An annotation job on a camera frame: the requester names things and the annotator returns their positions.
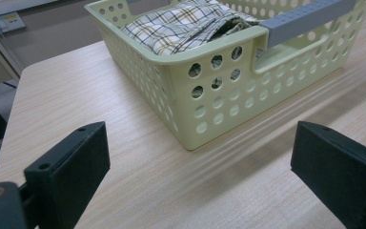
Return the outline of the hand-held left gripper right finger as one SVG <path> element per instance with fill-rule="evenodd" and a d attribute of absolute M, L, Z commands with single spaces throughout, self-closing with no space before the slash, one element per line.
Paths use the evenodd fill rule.
<path fill-rule="evenodd" d="M 292 171 L 347 229 L 366 229 L 366 147 L 311 122 L 297 123 Z"/>

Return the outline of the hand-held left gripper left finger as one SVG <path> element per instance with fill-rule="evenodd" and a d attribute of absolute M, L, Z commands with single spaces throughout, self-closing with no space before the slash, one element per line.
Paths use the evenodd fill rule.
<path fill-rule="evenodd" d="M 28 166 L 40 229 L 73 229 L 110 168 L 103 121 L 76 129 Z"/>

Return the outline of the pale green plastic basket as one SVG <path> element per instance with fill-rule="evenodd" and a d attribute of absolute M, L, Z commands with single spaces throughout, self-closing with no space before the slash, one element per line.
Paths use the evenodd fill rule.
<path fill-rule="evenodd" d="M 86 6 L 113 61 L 181 145 L 196 149 L 341 68 L 366 0 L 217 0 L 260 23 L 173 55 L 157 55 L 122 27 L 129 0 Z"/>

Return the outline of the plaid cloth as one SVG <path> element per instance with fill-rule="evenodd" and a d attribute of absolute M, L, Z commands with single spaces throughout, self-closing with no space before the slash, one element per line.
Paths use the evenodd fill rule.
<path fill-rule="evenodd" d="M 246 30 L 259 22 L 216 0 L 182 0 L 168 10 L 139 17 L 121 31 L 155 54 L 171 55 Z"/>

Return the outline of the white socket with yellow label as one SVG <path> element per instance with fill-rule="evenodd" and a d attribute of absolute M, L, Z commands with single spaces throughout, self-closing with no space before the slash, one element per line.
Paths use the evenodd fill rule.
<path fill-rule="evenodd" d="M 25 27 L 26 24 L 16 11 L 0 15 L 0 34 L 8 31 L 23 29 Z"/>

